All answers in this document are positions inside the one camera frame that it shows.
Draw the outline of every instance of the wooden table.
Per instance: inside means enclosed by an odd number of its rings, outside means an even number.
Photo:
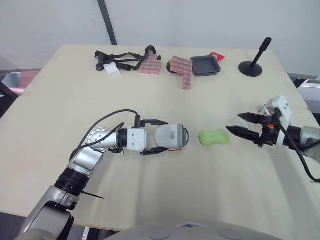
[[[228,145],[204,147],[201,130],[226,129],[232,119],[284,95],[295,126],[319,127],[286,71],[271,51],[261,57],[256,78],[238,65],[257,53],[248,49],[156,47],[160,75],[121,70],[110,78],[96,71],[96,50],[144,53],[145,47],[63,46],[0,120],[2,174],[0,211],[27,216],[65,169],[72,150],[99,118],[134,109],[143,119],[182,123],[190,141],[182,151],[139,156],[107,153],[72,212],[75,223],[123,230],[163,218],[211,219],[284,239],[319,239],[320,185],[310,182],[295,152],[264,146],[229,134]],[[225,56],[216,76],[182,77],[166,70],[172,56],[210,52]],[[134,116],[118,114],[100,126],[132,126]],[[319,165],[307,158],[311,171]]]

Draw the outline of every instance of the black rod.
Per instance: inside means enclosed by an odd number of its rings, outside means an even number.
[[[98,4],[99,4],[100,10],[101,10],[101,14],[102,14],[102,17],[104,20],[106,30],[108,31],[108,34],[109,34],[111,44],[114,46],[117,46],[118,44],[117,44],[114,28],[112,27],[112,24],[111,24],[111,20],[110,20],[107,6],[106,6],[106,2],[105,2],[105,0],[98,0]]]

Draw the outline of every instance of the black tray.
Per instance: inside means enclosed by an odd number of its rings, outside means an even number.
[[[197,77],[216,75],[221,68],[214,56],[193,56],[192,70]]]

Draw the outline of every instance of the wire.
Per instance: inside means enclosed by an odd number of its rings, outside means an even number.
[[[87,136],[91,133],[91,131],[95,128],[95,126],[97,126],[100,122],[102,122],[103,120],[105,120],[105,119],[107,119],[107,118],[109,118],[109,117],[111,117],[111,116],[113,116],[113,115],[115,115],[115,114],[124,113],[124,112],[129,112],[129,113],[135,114],[135,115],[136,115],[136,117],[135,117],[136,120],[140,117],[139,114],[138,114],[136,111],[134,111],[134,110],[131,110],[131,109],[122,109],[122,110],[114,111],[114,112],[112,112],[112,113],[110,113],[110,114],[108,114],[108,115],[100,118],[98,121],[96,121],[96,122],[89,128],[89,130],[88,130],[88,131],[86,132],[86,134],[83,136],[83,138],[81,139],[78,147],[77,147],[75,150],[73,150],[73,152],[71,153],[69,160],[71,161],[71,159],[74,157],[74,155],[75,155],[79,150],[84,149],[84,148],[86,148],[86,147],[90,147],[90,146],[95,145],[95,144],[98,144],[98,143],[102,142],[103,140],[105,140],[106,138],[108,138],[109,136],[111,136],[111,134],[113,134],[114,132],[116,132],[116,130],[121,129],[121,128],[125,125],[124,122],[120,123],[120,124],[119,124],[118,126],[116,126],[114,129],[112,129],[106,136],[104,136],[103,138],[99,139],[98,141],[95,141],[95,142],[92,142],[92,143],[89,143],[89,144],[82,145],[82,143],[86,140]]]
[[[83,138],[81,139],[79,145],[78,145],[78,148],[81,147],[82,143],[86,140],[87,136],[89,135],[89,133],[91,133],[92,129],[95,128],[96,125],[98,125],[100,122],[102,122],[103,120],[115,115],[115,114],[119,114],[119,113],[123,113],[123,112],[130,112],[130,113],[134,113],[136,116],[139,116],[139,114],[134,111],[134,110],[131,110],[131,109],[122,109],[122,110],[118,110],[118,111],[114,111],[110,114],[108,114],[107,116],[104,116],[102,118],[100,118],[98,121],[96,121],[92,127],[89,128],[89,130],[86,132],[86,134],[83,136]]]
[[[284,133],[284,135],[288,138],[289,142],[290,142],[290,145],[291,147],[293,147],[293,149],[296,151],[296,153],[298,154],[300,160],[301,160],[301,163],[304,167],[304,170],[306,172],[306,174],[309,176],[309,178],[311,178],[313,181],[317,182],[317,183],[320,183],[320,179],[315,179],[314,176],[312,176],[309,168],[308,168],[308,165],[306,163],[306,160],[304,158],[304,156],[302,155],[301,151],[299,150],[299,148],[297,147],[297,145],[295,144],[295,142],[293,141],[293,139],[291,138],[291,136],[288,134],[288,132],[286,131],[286,129],[284,128],[284,126],[282,126],[281,124],[279,124],[279,127],[281,129],[281,131]]]

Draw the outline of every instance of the round base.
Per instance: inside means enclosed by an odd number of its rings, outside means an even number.
[[[259,64],[255,64],[254,67],[250,67],[251,61],[244,61],[239,65],[239,71],[249,77],[258,77],[262,74],[262,67]]]

